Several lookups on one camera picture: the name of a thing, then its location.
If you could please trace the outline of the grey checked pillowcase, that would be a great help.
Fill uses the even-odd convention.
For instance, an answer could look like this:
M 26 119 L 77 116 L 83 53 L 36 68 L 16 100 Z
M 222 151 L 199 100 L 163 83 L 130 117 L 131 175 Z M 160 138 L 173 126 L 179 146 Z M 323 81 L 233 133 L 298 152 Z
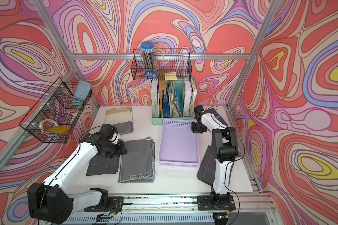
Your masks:
M 197 179 L 212 186 L 216 174 L 216 149 L 209 145 L 197 172 Z
M 101 155 L 96 155 L 89 162 L 86 176 L 116 174 L 119 170 L 119 159 L 119 156 L 106 158 Z

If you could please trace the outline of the navy cloth yellow stripe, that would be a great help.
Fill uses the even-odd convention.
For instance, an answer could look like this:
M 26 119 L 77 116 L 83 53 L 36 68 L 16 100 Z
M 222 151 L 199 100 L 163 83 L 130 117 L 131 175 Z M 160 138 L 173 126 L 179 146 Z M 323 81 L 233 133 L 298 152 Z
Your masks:
M 209 113 L 209 116 L 212 118 L 216 118 L 220 123 L 222 123 L 225 127 L 228 127 L 229 124 L 223 119 L 223 117 L 218 113 L 218 107 L 213 106 L 206 109 L 206 112 Z

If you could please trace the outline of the lilac perforated plastic basket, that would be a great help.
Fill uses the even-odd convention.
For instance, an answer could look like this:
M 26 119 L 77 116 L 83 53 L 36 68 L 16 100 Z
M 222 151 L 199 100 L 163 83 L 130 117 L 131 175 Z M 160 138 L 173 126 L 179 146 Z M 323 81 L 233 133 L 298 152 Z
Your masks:
M 161 165 L 197 167 L 200 164 L 199 138 L 191 131 L 192 122 L 163 120 L 158 156 Z

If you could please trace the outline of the plain grey pillowcase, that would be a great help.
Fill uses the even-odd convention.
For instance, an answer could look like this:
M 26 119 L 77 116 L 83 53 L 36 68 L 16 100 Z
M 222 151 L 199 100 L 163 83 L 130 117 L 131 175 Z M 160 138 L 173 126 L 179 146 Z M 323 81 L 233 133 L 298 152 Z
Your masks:
M 155 142 L 150 138 L 125 142 L 127 153 L 121 157 L 119 183 L 155 181 Z

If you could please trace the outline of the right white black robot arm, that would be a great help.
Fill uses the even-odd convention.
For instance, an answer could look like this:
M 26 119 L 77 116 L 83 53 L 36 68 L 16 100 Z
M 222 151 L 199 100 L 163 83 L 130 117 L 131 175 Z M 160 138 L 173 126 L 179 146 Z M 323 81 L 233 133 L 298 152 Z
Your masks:
M 191 130 L 195 134 L 209 132 L 212 135 L 209 145 L 209 155 L 201 164 L 201 172 L 198 172 L 199 179 L 207 179 L 212 187 L 214 195 L 224 195 L 229 192 L 231 169 L 239 155 L 237 134 L 235 128 L 231 127 L 224 120 L 210 109 L 205 110 L 203 106 L 194 108 L 195 122 Z

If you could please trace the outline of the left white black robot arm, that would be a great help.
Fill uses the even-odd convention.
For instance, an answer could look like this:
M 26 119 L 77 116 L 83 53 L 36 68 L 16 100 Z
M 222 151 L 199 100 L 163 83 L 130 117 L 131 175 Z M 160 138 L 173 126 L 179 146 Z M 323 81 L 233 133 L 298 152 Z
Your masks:
M 102 188 L 69 194 L 69 188 L 83 167 L 95 156 L 115 158 L 127 153 L 117 128 L 102 124 L 94 134 L 85 134 L 68 159 L 41 183 L 27 190 L 29 215 L 38 221 L 62 224 L 77 211 L 99 208 L 109 211 L 111 200 Z

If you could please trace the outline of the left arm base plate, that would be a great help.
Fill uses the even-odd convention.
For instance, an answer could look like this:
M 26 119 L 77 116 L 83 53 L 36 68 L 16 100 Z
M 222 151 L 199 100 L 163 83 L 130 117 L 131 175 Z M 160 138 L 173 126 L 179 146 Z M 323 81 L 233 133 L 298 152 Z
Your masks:
M 96 206 L 85 208 L 85 212 L 118 212 L 124 205 L 124 197 L 104 197 Z

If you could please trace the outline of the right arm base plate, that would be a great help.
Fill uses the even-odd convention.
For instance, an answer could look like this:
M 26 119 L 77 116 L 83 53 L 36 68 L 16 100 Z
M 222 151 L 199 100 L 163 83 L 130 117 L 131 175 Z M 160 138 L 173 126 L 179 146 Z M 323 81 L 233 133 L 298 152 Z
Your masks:
M 197 196 L 196 203 L 199 211 L 234 211 L 236 205 L 233 196 L 227 194 L 210 193 L 208 196 Z

